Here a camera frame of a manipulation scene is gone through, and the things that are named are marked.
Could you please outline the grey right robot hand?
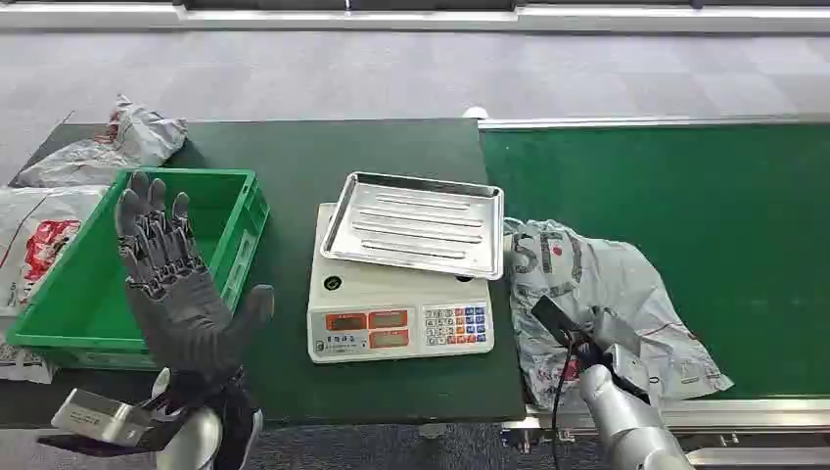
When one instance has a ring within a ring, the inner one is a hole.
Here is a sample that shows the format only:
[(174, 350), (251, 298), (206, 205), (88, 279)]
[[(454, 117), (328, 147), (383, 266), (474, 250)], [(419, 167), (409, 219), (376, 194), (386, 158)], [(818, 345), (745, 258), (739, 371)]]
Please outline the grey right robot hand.
[(608, 307), (591, 306), (573, 319), (542, 297), (531, 314), (576, 356), (581, 369), (600, 364), (613, 369), (643, 367), (640, 337)]

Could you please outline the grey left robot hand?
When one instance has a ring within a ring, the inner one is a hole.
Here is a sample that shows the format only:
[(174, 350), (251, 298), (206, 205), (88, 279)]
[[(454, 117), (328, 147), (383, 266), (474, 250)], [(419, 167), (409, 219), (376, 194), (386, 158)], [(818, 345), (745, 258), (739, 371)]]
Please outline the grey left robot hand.
[(157, 365), (207, 380), (231, 376), (274, 313), (274, 289), (254, 286), (242, 309), (232, 312), (197, 250), (189, 196), (179, 193), (171, 207), (165, 196), (162, 180), (134, 171), (116, 204), (129, 309)]

